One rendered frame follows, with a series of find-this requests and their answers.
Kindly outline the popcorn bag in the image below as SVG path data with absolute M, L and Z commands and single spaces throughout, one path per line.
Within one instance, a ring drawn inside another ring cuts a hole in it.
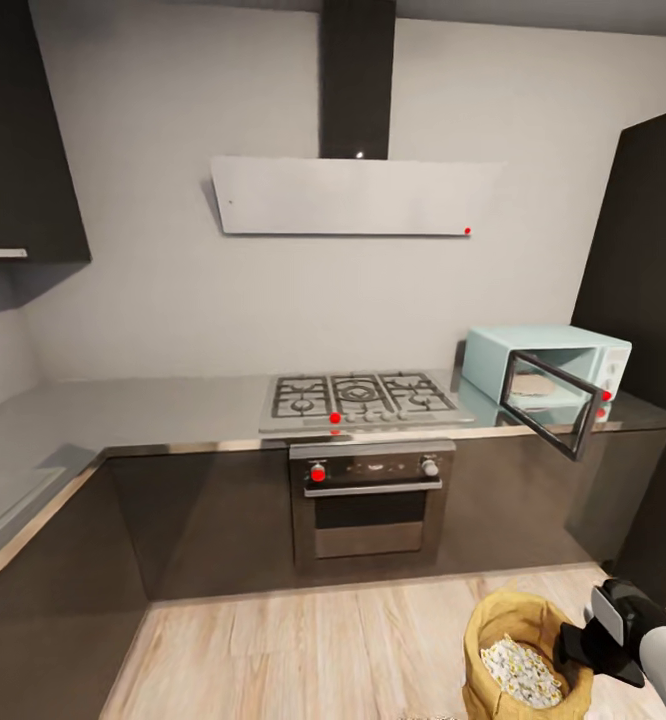
M 546 597 L 519 590 L 488 593 L 474 608 L 464 644 L 461 688 L 471 720 L 584 720 L 592 703 L 596 671 L 559 660 L 560 626 L 573 625 Z M 484 653 L 505 642 L 530 651 L 557 682 L 561 698 L 545 707 L 529 705 L 504 691 L 489 670 Z

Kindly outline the microwave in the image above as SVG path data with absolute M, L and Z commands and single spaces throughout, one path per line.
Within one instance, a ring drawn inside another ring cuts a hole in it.
M 470 327 L 462 377 L 576 462 L 631 352 L 627 340 L 570 324 Z

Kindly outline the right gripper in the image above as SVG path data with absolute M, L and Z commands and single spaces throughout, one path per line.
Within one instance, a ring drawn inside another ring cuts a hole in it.
M 597 640 L 593 638 L 589 625 L 580 629 L 568 623 L 560 626 L 559 660 L 564 663 L 568 659 L 591 667 L 597 674 L 609 675 L 629 683 L 638 689 L 646 686 L 641 675 L 641 668 L 638 667 L 635 659 L 630 655 L 628 658 L 615 658 L 613 654 L 605 654 L 605 651 Z

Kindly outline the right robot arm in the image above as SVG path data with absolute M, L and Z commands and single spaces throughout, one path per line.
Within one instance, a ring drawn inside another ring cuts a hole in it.
M 649 679 L 666 704 L 666 610 L 630 582 L 611 579 L 592 587 L 583 616 L 584 629 L 560 626 L 559 660 L 638 689 Z

